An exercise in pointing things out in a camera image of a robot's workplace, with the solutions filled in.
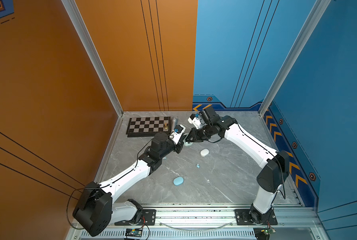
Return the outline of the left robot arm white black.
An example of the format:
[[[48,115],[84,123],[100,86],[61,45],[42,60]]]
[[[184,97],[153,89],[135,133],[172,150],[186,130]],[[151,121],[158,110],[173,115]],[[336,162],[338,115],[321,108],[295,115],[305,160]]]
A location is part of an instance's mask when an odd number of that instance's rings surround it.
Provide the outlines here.
[[[185,138],[184,133],[157,133],[147,143],[147,148],[141,149],[135,163],[128,169],[99,184],[87,184],[81,190],[82,194],[72,213],[82,229],[95,237],[114,223],[142,223],[143,207],[137,201],[129,199],[118,203],[116,200],[130,187],[155,172],[168,154],[180,153]]]

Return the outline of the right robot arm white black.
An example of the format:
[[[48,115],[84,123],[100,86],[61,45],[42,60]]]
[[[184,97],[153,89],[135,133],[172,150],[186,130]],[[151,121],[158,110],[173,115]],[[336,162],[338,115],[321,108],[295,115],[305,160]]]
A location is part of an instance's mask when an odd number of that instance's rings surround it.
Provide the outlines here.
[[[277,193],[286,198],[283,185],[290,174],[289,155],[259,141],[243,129],[235,118],[219,116],[213,107],[191,114],[188,122],[194,127],[185,139],[187,142],[209,142],[212,136],[218,135],[221,140],[234,143],[255,160],[261,168],[256,177],[259,188],[247,220],[254,225],[268,224],[274,216],[273,202]]]

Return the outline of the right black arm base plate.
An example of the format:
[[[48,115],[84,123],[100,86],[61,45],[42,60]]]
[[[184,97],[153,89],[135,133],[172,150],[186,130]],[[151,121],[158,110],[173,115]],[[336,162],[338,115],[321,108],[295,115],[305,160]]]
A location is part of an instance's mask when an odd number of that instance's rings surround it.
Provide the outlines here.
[[[274,209],[270,209],[267,213],[261,214],[257,210],[236,209],[234,210],[235,219],[238,226],[245,225],[278,225]]]

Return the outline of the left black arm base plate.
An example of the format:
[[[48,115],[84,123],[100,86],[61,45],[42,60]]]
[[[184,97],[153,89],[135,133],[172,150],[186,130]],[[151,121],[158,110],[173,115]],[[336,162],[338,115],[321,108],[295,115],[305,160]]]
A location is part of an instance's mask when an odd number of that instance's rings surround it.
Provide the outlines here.
[[[115,223],[115,226],[142,226],[146,223],[148,226],[154,226],[156,220],[156,210],[146,209],[142,211],[141,219],[138,222],[135,221],[120,221]]]

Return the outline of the blue earbud charging case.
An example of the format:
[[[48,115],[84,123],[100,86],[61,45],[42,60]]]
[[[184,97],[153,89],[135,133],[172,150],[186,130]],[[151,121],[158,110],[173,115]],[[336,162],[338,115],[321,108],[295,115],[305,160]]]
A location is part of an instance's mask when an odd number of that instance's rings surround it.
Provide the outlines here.
[[[175,186],[180,186],[184,183],[184,178],[183,177],[177,177],[173,180],[173,184]]]

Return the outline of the white earbud charging case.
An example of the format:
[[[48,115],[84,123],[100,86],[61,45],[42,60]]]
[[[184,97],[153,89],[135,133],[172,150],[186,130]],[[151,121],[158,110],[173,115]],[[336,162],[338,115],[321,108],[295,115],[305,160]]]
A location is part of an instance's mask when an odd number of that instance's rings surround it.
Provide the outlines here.
[[[202,157],[205,157],[205,156],[207,156],[208,154],[209,154],[209,150],[208,150],[208,149],[203,149],[203,150],[200,151],[200,155],[201,155]]]

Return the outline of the green earbud charging case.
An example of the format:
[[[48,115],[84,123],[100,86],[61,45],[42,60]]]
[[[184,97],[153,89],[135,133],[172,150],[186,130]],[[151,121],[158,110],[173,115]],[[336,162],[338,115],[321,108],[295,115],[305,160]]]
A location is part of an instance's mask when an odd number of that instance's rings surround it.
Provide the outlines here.
[[[183,142],[183,145],[186,146],[186,147],[189,147],[193,144],[193,142],[187,142],[187,141],[184,141]]]

